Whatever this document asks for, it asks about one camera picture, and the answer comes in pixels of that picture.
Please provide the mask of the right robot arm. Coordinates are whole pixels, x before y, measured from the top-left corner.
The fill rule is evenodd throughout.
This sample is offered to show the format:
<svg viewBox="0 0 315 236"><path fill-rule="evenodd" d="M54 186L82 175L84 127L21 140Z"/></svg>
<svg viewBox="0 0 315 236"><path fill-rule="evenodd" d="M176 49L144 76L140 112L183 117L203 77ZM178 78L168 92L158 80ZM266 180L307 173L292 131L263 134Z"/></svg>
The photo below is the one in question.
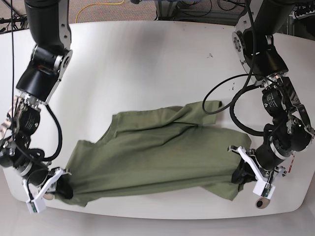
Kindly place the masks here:
<svg viewBox="0 0 315 236"><path fill-rule="evenodd" d="M48 107L72 57L69 1L27 0L25 9L35 47L16 86L20 94L12 97L11 109L0 126L0 164L14 168L26 188L33 185L43 194L69 200L73 190L64 178L68 172L49 168L62 150L61 127L57 126L58 145L53 155L30 148L40 123L39 106Z"/></svg>

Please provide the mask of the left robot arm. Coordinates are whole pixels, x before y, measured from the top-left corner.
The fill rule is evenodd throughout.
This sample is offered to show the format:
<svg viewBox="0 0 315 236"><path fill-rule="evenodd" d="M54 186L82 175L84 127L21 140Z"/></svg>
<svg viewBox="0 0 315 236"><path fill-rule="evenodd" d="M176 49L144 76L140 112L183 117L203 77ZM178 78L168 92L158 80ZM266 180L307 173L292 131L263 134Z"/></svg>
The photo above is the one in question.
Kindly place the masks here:
<svg viewBox="0 0 315 236"><path fill-rule="evenodd" d="M262 137L257 149L229 147L241 156L232 182L244 185L261 182L260 195L269 196L276 175L285 175L281 166L295 152L304 151L315 138L315 131L305 106L300 102L291 80L288 67L278 54L274 34L296 6L295 0L247 0L238 18L232 41L246 81L232 100L219 111L229 110L234 124L247 134ZM263 131L243 125L235 116L237 100L246 92L262 88L262 103L272 117Z"/></svg>

